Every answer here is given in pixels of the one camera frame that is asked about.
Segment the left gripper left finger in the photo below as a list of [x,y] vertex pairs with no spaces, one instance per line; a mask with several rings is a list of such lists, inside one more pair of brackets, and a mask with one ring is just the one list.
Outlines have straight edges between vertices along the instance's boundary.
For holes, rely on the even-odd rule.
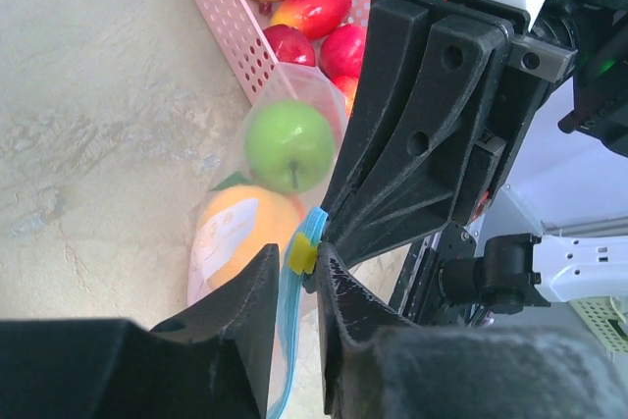
[[5,418],[263,418],[279,289],[276,245],[145,330],[127,319],[5,321]]

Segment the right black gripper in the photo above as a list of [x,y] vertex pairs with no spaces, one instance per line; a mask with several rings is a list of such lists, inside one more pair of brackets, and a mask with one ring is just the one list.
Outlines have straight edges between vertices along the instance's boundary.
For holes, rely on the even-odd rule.
[[501,73],[504,21],[450,13],[430,22],[416,0],[371,0],[355,102],[322,204],[326,240],[346,262],[433,234],[451,216],[474,222],[537,110],[576,69],[573,0],[545,0],[535,21],[492,0],[449,1],[513,24],[508,62]]

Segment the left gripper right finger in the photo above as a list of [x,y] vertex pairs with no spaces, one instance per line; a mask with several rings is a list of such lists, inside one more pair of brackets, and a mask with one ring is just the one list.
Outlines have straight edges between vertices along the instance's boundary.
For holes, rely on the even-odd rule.
[[334,418],[623,418],[595,340],[551,327],[420,327],[318,248],[324,411]]

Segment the red fake apple three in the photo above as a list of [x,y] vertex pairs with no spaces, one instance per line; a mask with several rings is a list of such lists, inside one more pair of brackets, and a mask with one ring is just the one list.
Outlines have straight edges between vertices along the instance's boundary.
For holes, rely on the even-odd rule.
[[364,57],[366,28],[355,24],[337,27],[323,41],[320,68],[329,79],[359,78]]

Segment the red yellow fake apple four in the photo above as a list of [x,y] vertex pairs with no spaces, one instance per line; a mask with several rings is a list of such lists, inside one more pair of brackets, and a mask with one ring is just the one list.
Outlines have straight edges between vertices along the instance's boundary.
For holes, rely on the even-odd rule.
[[352,0],[285,0],[271,17],[269,26],[286,25],[307,39],[327,36],[348,16]]

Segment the red fake apple two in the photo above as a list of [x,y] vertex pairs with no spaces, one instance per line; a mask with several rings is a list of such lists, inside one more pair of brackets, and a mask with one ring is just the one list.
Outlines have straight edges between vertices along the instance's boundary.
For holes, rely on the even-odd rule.
[[307,37],[292,26],[275,25],[263,33],[280,62],[315,67],[316,53]]

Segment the zip bag of mixed fruit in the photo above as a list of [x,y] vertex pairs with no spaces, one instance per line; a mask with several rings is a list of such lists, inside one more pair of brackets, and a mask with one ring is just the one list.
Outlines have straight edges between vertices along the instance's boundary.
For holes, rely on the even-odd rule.
[[279,63],[239,126],[199,207],[187,302],[238,275],[267,243],[279,248],[268,415],[282,418],[297,359],[308,251],[321,239],[320,206],[347,126],[345,99],[317,67]]

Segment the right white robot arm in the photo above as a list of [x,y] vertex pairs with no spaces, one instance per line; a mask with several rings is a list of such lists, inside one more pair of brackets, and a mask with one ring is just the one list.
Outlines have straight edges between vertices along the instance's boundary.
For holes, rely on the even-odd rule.
[[347,267],[408,245],[409,321],[627,293],[627,0],[371,0],[323,202]]

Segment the red fake apple five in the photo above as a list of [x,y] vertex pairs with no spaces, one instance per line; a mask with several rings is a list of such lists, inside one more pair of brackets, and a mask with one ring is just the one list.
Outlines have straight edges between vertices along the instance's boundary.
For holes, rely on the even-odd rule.
[[344,110],[349,118],[353,110],[353,103],[357,91],[359,79],[351,76],[338,76],[332,79],[333,85],[344,96]]

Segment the green perforated basket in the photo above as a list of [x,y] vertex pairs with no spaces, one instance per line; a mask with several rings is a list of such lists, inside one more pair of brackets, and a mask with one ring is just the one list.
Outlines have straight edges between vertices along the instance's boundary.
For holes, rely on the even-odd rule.
[[608,352],[627,353],[626,297],[589,297],[569,304]]

